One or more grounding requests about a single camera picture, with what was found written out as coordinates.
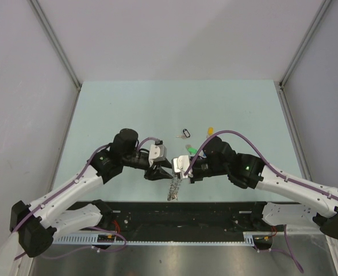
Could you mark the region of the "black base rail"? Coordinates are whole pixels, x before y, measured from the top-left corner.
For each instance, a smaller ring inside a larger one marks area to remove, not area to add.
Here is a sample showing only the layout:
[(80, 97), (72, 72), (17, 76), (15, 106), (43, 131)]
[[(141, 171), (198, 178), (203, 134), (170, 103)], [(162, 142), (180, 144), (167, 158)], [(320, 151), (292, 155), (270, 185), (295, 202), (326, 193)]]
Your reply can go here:
[(106, 202), (130, 242), (240, 242), (244, 232), (273, 233), (265, 202)]

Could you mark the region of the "black tag key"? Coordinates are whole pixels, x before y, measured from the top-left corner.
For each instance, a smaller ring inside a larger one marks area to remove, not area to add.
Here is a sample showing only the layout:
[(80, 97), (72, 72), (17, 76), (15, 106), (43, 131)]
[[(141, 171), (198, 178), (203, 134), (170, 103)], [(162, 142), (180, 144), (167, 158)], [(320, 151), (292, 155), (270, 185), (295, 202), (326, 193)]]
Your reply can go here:
[(182, 129), (182, 133), (176, 136), (176, 138), (181, 138), (181, 139), (188, 139), (190, 137), (191, 137), (191, 134), (186, 128)]

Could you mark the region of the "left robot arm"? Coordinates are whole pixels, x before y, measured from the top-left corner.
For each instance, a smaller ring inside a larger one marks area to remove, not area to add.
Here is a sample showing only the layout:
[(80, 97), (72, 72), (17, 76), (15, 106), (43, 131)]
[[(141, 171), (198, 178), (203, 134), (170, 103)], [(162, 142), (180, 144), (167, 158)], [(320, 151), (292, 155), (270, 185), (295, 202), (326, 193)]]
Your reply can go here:
[(113, 211), (102, 200), (95, 200), (78, 210), (69, 208), (88, 192), (121, 174), (124, 167), (143, 170), (144, 179), (149, 181), (172, 179), (165, 171), (172, 165), (163, 141), (151, 140), (150, 148), (143, 149), (137, 132), (124, 128), (111, 143), (97, 148), (80, 172), (59, 188), (29, 204), (16, 202), (11, 207), (10, 232), (18, 235), (18, 244), (24, 254), (39, 256), (57, 238), (83, 228), (109, 228)]

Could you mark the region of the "aluminium frame post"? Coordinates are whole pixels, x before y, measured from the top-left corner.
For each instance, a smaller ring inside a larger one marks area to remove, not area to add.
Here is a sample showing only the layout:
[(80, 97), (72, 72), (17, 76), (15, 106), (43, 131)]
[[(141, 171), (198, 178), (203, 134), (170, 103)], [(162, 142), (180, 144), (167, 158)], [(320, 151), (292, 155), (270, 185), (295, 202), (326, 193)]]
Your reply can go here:
[(281, 89), (284, 89), (284, 87), (286, 86), (289, 78), (291, 77), (293, 71), (298, 65), (298, 62), (300, 61), (308, 45), (311, 43), (313, 36), (316, 34), (318, 28), (322, 24), (322, 21), (324, 20), (324, 17), (326, 16), (332, 4), (333, 4), (333, 0), (322, 1), (309, 27), (307, 28), (307, 31), (305, 32), (300, 44), (298, 45), (296, 52), (291, 58), (291, 61), (286, 68), (286, 71), (283, 73), (280, 81), (278, 82), (278, 85)]
[(28, 0), (27, 3), (29, 4), (30, 8), (34, 12), (36, 19), (38, 20), (40, 26), (42, 27), (47, 39), (51, 43), (52, 48), (54, 49), (57, 57), (59, 58), (62, 66), (67, 72), (67, 75), (71, 79), (74, 87), (77, 89), (77, 91), (81, 90), (82, 83), (79, 80), (75, 70), (72, 67), (72, 64), (63, 49), (62, 44), (60, 43), (60, 40), (58, 39), (52, 24), (50, 23), (44, 9), (42, 8), (40, 2), (38, 0)]

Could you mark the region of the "metal disc with keyrings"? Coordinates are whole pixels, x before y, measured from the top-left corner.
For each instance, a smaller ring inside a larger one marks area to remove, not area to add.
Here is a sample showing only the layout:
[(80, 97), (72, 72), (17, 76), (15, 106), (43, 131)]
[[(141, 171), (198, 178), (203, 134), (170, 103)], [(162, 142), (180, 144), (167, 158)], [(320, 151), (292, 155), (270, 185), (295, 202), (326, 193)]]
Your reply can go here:
[(172, 199), (172, 196), (178, 195), (181, 183), (182, 183), (181, 174), (180, 173), (174, 174), (173, 179), (171, 179), (170, 182), (170, 187), (167, 194), (167, 201), (174, 201)]

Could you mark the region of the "aluminium frame post right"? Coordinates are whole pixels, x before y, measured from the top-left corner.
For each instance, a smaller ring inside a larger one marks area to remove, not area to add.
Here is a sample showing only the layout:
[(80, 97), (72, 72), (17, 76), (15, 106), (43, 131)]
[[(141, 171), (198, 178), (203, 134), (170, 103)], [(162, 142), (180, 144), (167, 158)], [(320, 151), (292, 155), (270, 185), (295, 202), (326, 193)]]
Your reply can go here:
[(307, 31), (305, 32), (300, 44), (298, 45), (296, 52), (291, 58), (291, 61), (286, 68), (286, 71), (283, 73), (280, 81), (278, 82), (278, 85), (281, 89), (284, 89), (284, 87), (286, 86), (289, 78), (291, 77), (293, 71), (298, 65), (298, 62), (300, 61), (308, 45), (311, 43), (313, 36), (316, 34), (318, 28), (322, 24), (322, 21), (324, 20), (324, 17), (326, 16), (332, 4), (333, 4), (333, 0), (322, 1), (309, 27), (307, 28)]

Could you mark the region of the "aluminium frame post left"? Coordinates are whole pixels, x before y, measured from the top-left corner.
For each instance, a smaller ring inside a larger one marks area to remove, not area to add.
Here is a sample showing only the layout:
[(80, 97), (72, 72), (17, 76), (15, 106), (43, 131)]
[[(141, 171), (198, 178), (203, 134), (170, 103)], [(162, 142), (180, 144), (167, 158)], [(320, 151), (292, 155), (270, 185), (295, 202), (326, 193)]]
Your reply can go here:
[(62, 66), (67, 72), (67, 75), (71, 79), (74, 87), (77, 89), (77, 91), (81, 90), (82, 83), (79, 80), (75, 70), (72, 67), (72, 64), (63, 49), (62, 44), (60, 43), (60, 40), (58, 39), (52, 24), (50, 23), (44, 9), (42, 8), (40, 2), (38, 0), (28, 0), (27, 3), (29, 4), (30, 8), (34, 12), (36, 19), (38, 20), (40, 26), (42, 27), (47, 39), (51, 43), (52, 48), (54, 49), (57, 57), (59, 58)]

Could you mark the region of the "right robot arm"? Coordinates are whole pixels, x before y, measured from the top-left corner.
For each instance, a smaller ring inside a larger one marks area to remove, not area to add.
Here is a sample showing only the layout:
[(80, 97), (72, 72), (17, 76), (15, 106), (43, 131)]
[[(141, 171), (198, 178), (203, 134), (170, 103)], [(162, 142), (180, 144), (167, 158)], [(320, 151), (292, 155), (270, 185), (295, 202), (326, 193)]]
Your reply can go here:
[(265, 204), (251, 214), (251, 226), (257, 231), (269, 225), (302, 224), (317, 227), (323, 234), (338, 240), (338, 187), (321, 185), (295, 177), (276, 168), (261, 155), (237, 153), (217, 136), (200, 147), (205, 156), (195, 154), (180, 162), (183, 177), (192, 183), (204, 178), (225, 175), (241, 189), (255, 189), (279, 194), (297, 203), (300, 211), (291, 214)]

